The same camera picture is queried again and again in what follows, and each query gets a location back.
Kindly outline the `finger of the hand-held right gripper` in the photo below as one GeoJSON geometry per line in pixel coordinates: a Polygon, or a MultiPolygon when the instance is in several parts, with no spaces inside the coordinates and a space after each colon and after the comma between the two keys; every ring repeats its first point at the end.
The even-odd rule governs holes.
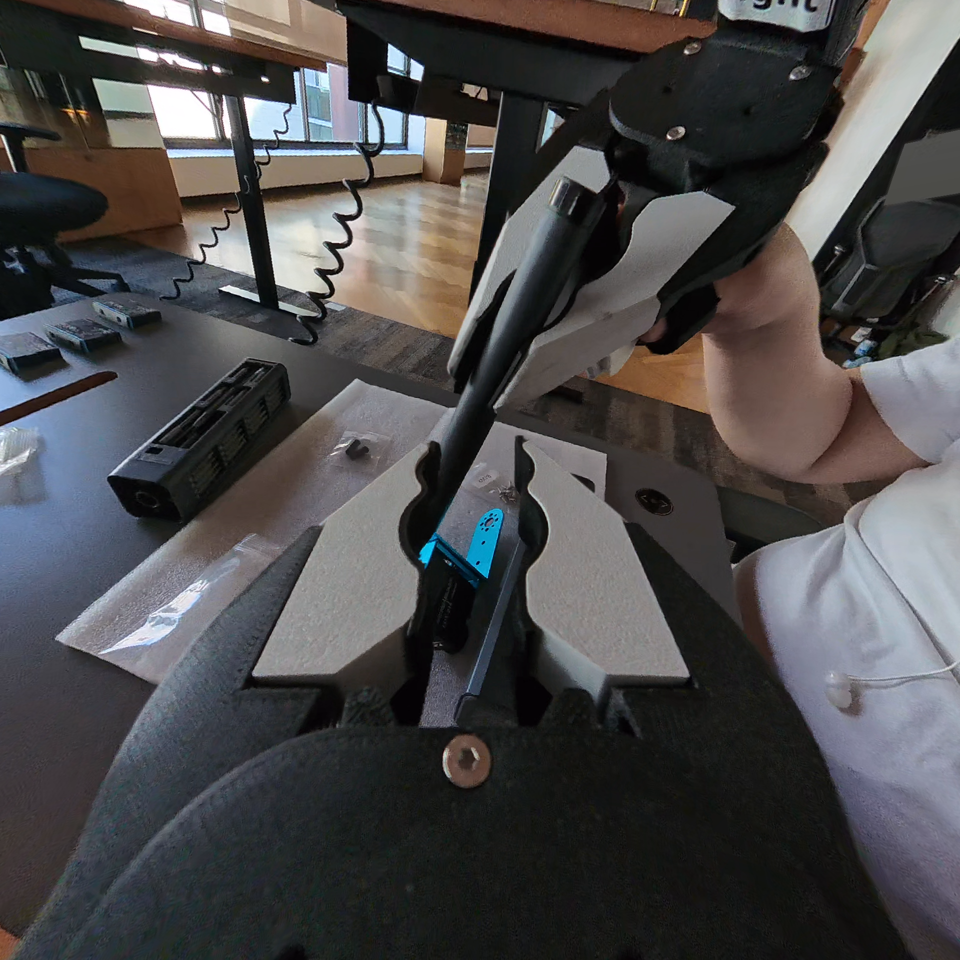
{"type": "MultiPolygon", "coordinates": [[[[560,161],[548,162],[547,174],[534,187],[515,213],[510,214],[500,230],[486,268],[471,296],[461,329],[452,348],[448,373],[454,380],[454,392],[462,392],[473,367],[483,353],[499,305],[506,295],[511,277],[522,263],[544,210],[556,184],[561,177],[599,193],[609,183],[611,173],[605,154],[601,150],[574,146],[560,161]]],[[[585,266],[582,267],[581,285],[603,277],[619,261],[618,203],[613,201],[613,211],[605,214],[598,227],[599,239],[589,241],[585,251],[585,266]]],[[[619,373],[619,349],[588,366],[586,361],[575,361],[579,368],[574,374],[586,374],[590,378],[619,373]]]]}
{"type": "Polygon", "coordinates": [[[654,326],[660,290],[734,210],[704,191],[648,203],[621,259],[584,285],[564,318],[534,339],[494,408],[521,407],[582,374],[617,374],[654,326]]]}

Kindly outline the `black electric screwdriver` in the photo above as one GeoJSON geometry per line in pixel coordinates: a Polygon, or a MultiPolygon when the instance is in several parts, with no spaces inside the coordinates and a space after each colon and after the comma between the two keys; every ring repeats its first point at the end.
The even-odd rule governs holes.
{"type": "Polygon", "coordinates": [[[602,195],[567,176],[558,180],[439,443],[436,481],[409,527],[415,548],[435,533],[450,508],[495,422],[496,401],[566,286],[577,279],[604,209],[602,195]]]}

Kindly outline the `blue bracket servo assembly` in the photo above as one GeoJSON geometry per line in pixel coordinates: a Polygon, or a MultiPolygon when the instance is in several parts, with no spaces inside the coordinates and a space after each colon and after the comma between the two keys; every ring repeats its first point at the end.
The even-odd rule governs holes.
{"type": "Polygon", "coordinates": [[[417,642],[448,654],[466,646],[474,605],[491,574],[504,519],[501,509],[486,511],[465,553],[438,532],[422,547],[421,596],[412,627],[417,642]]]}

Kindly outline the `clear bag of silver screws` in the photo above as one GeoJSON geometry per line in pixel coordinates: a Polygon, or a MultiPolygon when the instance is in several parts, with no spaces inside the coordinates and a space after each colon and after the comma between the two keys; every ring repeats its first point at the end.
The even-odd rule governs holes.
{"type": "Polygon", "coordinates": [[[506,509],[517,503],[515,441],[490,437],[478,452],[462,487],[486,503],[506,509]]]}

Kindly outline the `clear bag of black parts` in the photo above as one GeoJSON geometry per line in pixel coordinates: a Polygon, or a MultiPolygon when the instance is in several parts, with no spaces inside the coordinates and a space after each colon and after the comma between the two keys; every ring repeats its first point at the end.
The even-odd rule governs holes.
{"type": "Polygon", "coordinates": [[[392,437],[376,431],[346,430],[332,447],[329,458],[338,465],[372,471],[379,466],[392,442],[392,437]]]}

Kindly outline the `person's right forearm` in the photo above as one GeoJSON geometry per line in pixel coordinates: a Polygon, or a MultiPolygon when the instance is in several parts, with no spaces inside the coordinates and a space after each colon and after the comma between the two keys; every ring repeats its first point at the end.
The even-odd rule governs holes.
{"type": "Polygon", "coordinates": [[[928,462],[883,420],[855,370],[822,351],[814,306],[721,297],[702,335],[711,417],[763,473],[808,485],[897,478],[928,462]]]}

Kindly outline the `grey desk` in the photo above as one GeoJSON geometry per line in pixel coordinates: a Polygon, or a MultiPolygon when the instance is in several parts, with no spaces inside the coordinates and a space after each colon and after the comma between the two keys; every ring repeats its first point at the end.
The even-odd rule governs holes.
{"type": "Polygon", "coordinates": [[[42,441],[19,501],[2,507],[2,929],[21,935],[65,870],[93,799],[150,686],[56,635],[176,532],[121,508],[107,476],[247,357],[282,363],[290,407],[274,447],[354,379],[450,406],[444,338],[388,322],[353,357],[300,346],[145,294],[159,322],[91,356],[22,380],[2,370],[2,404],[112,371],[117,378],[25,418],[42,441]]]}

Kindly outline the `person's right hand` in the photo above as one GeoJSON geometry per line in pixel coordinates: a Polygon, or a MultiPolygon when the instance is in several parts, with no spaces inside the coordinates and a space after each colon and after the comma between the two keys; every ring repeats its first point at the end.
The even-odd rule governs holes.
{"type": "Polygon", "coordinates": [[[714,289],[718,304],[702,331],[704,360],[819,351],[819,287],[808,251],[788,223],[714,289]]]}

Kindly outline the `white foam sheet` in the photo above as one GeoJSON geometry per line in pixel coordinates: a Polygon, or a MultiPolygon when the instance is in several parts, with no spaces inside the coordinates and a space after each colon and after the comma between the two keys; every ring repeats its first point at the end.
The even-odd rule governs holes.
{"type": "MultiPolygon", "coordinates": [[[[342,702],[324,689],[261,687],[252,681],[251,675],[325,519],[416,445],[425,441],[440,444],[453,412],[436,403],[354,380],[170,541],[94,601],[56,636],[56,641],[155,685],[156,693],[172,693],[174,684],[179,682],[198,682],[204,667],[227,668],[228,655],[234,654],[238,657],[240,689],[272,690],[281,696],[317,693],[321,701],[340,707],[369,692],[388,703],[373,688],[365,688],[342,702]],[[392,438],[390,449],[377,468],[357,469],[330,459],[330,451],[347,430],[370,430],[392,438]],[[251,534],[280,546],[279,557],[180,655],[174,655],[173,662],[157,654],[132,659],[97,655],[102,647],[137,629],[147,615],[179,594],[207,566],[251,534]]],[[[512,439],[514,443],[525,437],[549,454],[558,452],[559,463],[572,467],[573,475],[604,499],[604,454],[552,438],[547,438],[543,447],[544,435],[523,436],[518,429],[499,423],[492,426],[482,447],[491,437],[500,442],[512,439]]],[[[465,645],[470,644],[475,630],[477,601],[486,595],[498,597],[504,572],[503,568],[496,569],[495,560],[498,553],[511,557],[517,546],[518,522],[509,519],[510,510],[517,507],[495,507],[470,494],[462,485],[435,531],[465,554],[477,522],[487,511],[501,509],[505,515],[490,574],[474,605],[465,645]]]]}

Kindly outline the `empty clear plastic bag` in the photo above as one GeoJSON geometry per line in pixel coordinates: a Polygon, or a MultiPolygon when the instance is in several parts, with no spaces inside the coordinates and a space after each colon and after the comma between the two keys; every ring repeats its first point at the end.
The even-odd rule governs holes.
{"type": "Polygon", "coordinates": [[[157,654],[174,662],[282,553],[281,546],[249,534],[208,565],[193,582],[127,636],[97,651],[106,658],[142,659],[157,654]]]}

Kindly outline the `black mesh office chair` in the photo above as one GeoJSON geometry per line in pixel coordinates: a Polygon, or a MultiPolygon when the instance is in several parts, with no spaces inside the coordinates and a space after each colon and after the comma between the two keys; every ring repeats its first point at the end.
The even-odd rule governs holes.
{"type": "Polygon", "coordinates": [[[728,486],[716,486],[716,492],[733,565],[764,546],[826,529],[815,518],[785,504],[728,486]]]}

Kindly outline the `person's white shirt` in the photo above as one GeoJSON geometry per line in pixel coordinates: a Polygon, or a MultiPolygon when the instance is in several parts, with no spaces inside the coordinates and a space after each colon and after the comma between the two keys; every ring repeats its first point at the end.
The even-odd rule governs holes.
{"type": "Polygon", "coordinates": [[[927,466],[841,524],[758,550],[734,582],[908,949],[958,958],[958,670],[862,689],[850,711],[824,691],[831,671],[882,677],[958,660],[958,338],[862,371],[883,421],[927,466]]]}

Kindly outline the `small black teal-edged box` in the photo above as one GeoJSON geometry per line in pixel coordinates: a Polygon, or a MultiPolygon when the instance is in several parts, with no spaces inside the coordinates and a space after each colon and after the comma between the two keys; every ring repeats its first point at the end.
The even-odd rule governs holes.
{"type": "Polygon", "coordinates": [[[1,366],[15,376],[62,359],[58,347],[33,332],[1,335],[1,366]]]}
{"type": "Polygon", "coordinates": [[[52,343],[77,354],[93,354],[123,342],[122,335],[117,329],[91,318],[48,323],[44,332],[52,343]]]}
{"type": "Polygon", "coordinates": [[[90,307],[106,323],[125,330],[138,330],[162,320],[159,309],[105,296],[92,299],[90,307]]]}

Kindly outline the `large window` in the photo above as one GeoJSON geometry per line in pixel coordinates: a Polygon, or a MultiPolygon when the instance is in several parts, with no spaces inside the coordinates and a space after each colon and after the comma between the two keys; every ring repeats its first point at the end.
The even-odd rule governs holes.
{"type": "MultiPolygon", "coordinates": [[[[286,1],[126,1],[126,6],[183,25],[244,41],[260,42],[321,60],[320,70],[302,68],[294,77],[294,106],[245,99],[247,125],[254,141],[273,140],[294,150],[333,150],[366,136],[376,121],[347,93],[346,22],[313,2],[286,1]]],[[[223,99],[203,90],[137,86],[96,79],[103,108],[132,112],[133,102],[150,99],[159,134],[169,148],[219,148],[229,145],[230,117],[223,99]]]]}

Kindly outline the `crumpled clear plastic wrap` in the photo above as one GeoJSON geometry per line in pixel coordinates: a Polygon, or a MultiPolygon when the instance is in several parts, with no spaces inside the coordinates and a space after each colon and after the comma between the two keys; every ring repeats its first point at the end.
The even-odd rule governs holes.
{"type": "Polygon", "coordinates": [[[1,429],[1,478],[21,474],[40,447],[35,428],[6,426],[1,429]]]}

